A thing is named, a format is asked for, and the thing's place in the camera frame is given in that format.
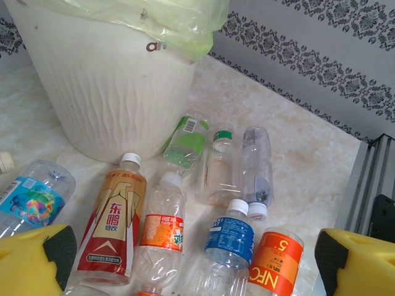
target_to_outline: clear plastic bottle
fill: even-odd
[[[241,151],[233,135],[230,123],[217,125],[204,172],[203,201],[224,208],[241,195]]]
[[[206,142],[208,121],[208,115],[193,110],[186,112],[164,152],[167,170],[182,176],[190,172]]]
[[[248,217],[262,221],[274,201],[269,136],[265,128],[248,127],[243,135],[244,196],[249,204]]]
[[[210,229],[205,255],[188,282],[189,296],[244,295],[252,262],[254,231],[248,224],[248,204],[233,199],[226,216]]]
[[[92,287],[79,284],[67,285],[60,296],[110,296],[109,294]]]
[[[181,182],[180,175],[167,171],[149,196],[143,238],[133,263],[142,285],[139,296],[160,295],[180,269],[186,203]]]
[[[0,194],[0,237],[52,224],[75,189],[63,167],[36,160]]]
[[[9,173],[15,168],[10,152],[0,152],[0,175]]]
[[[124,286],[130,282],[147,181],[137,154],[123,155],[104,177],[72,276],[78,281]]]

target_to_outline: patterned wallpaper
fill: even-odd
[[[395,137],[395,2],[381,1],[231,0],[210,54],[361,140]]]
[[[31,64],[3,0],[0,0],[0,75]]]

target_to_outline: metal frame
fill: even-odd
[[[341,202],[335,228],[367,235],[375,197],[395,201],[395,139],[383,134],[373,144],[362,142]],[[312,296],[325,295],[318,276]]]

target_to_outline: trash bag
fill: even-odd
[[[126,25],[195,61],[227,20],[229,0],[31,0],[61,14]]]

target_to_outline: plastic bottle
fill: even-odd
[[[291,296],[304,244],[283,228],[268,228],[250,267],[246,296]]]
[[[143,238],[133,268],[142,284],[139,296],[158,296],[178,273],[183,251],[182,178],[167,171],[149,196]]]
[[[110,296],[109,294],[92,287],[79,284],[67,285],[60,296]]]
[[[75,279],[113,286],[130,282],[147,186],[140,164],[137,154],[126,153],[120,167],[104,177],[74,262]]]
[[[248,217],[262,221],[274,201],[270,141],[266,129],[248,127],[243,135],[244,196]]]
[[[203,201],[224,208],[241,195],[241,151],[233,135],[230,123],[217,125],[204,172]]]
[[[0,175],[14,170],[14,161],[9,152],[0,153]]]
[[[180,120],[164,152],[167,170],[186,176],[199,158],[209,130],[209,117],[189,110]]]
[[[254,231],[248,224],[248,204],[233,199],[226,216],[210,229],[200,267],[192,275],[190,296],[244,295],[252,262]]]
[[[60,165],[36,160],[0,194],[0,237],[52,224],[75,189]]]

